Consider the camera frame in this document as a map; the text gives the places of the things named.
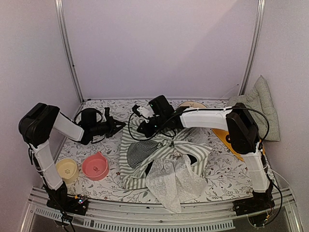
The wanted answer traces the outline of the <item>green striped pet tent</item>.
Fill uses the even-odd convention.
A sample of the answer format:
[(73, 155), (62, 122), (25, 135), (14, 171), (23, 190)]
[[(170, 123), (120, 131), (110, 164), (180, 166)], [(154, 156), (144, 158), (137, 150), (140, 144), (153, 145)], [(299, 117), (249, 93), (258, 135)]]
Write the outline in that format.
[(167, 210), (181, 213), (181, 204), (197, 199), (206, 188), (204, 169), (212, 148), (210, 129), (191, 128), (158, 134), (150, 140), (125, 126), (120, 146), (123, 188), (147, 188)]

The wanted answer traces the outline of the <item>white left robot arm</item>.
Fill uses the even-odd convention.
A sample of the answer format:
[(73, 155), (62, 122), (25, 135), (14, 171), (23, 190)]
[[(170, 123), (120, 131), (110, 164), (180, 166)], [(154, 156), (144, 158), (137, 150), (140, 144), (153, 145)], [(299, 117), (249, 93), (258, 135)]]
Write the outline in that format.
[(125, 125), (125, 122), (110, 115), (108, 107), (102, 112), (95, 108), (85, 108), (74, 119), (69, 119), (59, 107), (40, 102), (22, 117), (18, 129), (28, 145), (31, 161), (37, 166), (44, 185), (53, 195), (53, 202), (60, 209), (67, 210), (72, 200), (67, 196), (66, 184), (57, 172), (51, 154), (51, 132), (56, 130), (76, 143), (87, 145), (98, 136), (113, 137)]

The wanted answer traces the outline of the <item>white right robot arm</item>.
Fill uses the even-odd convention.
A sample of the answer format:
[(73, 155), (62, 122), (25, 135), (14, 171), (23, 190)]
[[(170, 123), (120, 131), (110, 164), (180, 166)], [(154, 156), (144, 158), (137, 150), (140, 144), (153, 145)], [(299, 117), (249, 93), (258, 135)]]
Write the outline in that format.
[(152, 138), (164, 129), (212, 128), (227, 131), (226, 141), (244, 159), (253, 182), (254, 197), (250, 199), (250, 207), (259, 211), (267, 205), (273, 185), (263, 154), (263, 139), (250, 109), (242, 103), (227, 108), (180, 106), (174, 109), (163, 95), (149, 101), (149, 105), (150, 109), (138, 105), (132, 108), (138, 117), (144, 118), (137, 131), (146, 138)]

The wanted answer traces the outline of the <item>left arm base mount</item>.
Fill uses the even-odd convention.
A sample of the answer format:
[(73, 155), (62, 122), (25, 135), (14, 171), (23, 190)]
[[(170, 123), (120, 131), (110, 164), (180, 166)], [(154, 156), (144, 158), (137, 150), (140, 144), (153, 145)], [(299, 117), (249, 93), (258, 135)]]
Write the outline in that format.
[(45, 186), (45, 191), (48, 194), (47, 206), (65, 213), (72, 213), (85, 216), (88, 210), (88, 200), (82, 200), (81, 197), (73, 197), (67, 194), (67, 186), (65, 183), (58, 188), (49, 189)]

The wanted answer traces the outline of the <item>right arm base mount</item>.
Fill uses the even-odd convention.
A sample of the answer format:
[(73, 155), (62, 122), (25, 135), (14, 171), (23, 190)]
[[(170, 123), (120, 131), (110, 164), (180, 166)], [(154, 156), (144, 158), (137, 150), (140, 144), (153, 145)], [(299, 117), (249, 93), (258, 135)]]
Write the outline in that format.
[(233, 202), (233, 211), (237, 216), (256, 213), (259, 211), (273, 208), (275, 203), (272, 197), (251, 197)]

